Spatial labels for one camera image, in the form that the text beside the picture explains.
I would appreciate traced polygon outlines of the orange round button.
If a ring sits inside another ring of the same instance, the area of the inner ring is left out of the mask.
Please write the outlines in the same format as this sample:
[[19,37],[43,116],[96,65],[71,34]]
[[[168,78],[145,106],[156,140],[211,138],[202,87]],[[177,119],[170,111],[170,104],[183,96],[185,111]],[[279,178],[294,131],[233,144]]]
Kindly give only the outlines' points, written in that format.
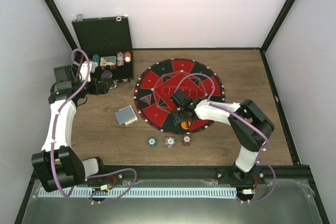
[[181,123],[181,128],[184,130],[189,130],[192,125],[192,121],[187,120]]

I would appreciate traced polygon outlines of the brown poker chip stack table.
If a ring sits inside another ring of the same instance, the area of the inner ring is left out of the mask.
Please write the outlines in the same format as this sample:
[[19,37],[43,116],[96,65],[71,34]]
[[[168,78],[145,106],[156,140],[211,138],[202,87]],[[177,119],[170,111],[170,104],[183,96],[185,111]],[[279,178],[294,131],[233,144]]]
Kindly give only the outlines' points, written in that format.
[[182,144],[185,147],[189,147],[191,144],[191,137],[188,134],[183,135]]

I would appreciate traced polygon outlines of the green poker chip stack table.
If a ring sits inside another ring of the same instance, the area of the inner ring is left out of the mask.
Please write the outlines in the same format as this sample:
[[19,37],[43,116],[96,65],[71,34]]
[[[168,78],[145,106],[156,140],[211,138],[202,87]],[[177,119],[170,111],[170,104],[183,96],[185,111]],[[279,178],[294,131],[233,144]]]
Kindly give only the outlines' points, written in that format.
[[155,137],[149,137],[147,143],[148,143],[149,147],[156,147],[157,146],[157,140],[156,140]]

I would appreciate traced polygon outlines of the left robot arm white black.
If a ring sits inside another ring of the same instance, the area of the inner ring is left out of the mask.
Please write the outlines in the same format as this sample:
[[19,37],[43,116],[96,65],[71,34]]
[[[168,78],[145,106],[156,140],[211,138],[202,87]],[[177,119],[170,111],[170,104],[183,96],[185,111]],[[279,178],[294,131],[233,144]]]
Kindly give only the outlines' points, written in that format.
[[65,197],[66,188],[75,187],[90,178],[102,184],[107,178],[100,157],[81,160],[71,148],[73,120],[78,101],[89,94],[107,94],[112,83],[112,73],[103,71],[99,78],[91,77],[93,64],[80,67],[66,65],[54,69],[56,82],[51,86],[48,102],[51,117],[48,134],[39,153],[33,154],[31,163],[46,192],[60,191]]

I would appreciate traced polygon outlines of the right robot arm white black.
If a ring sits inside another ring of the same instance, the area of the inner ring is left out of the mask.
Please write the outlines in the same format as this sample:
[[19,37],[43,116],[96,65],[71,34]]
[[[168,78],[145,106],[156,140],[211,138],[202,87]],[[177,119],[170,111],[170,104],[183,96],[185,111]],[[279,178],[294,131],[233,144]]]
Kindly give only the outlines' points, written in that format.
[[242,103],[220,103],[206,99],[171,97],[177,106],[172,111],[177,125],[189,120],[210,120],[232,127],[241,147],[233,164],[233,177],[244,184],[252,177],[261,151],[266,150],[275,126],[262,110],[251,100]]

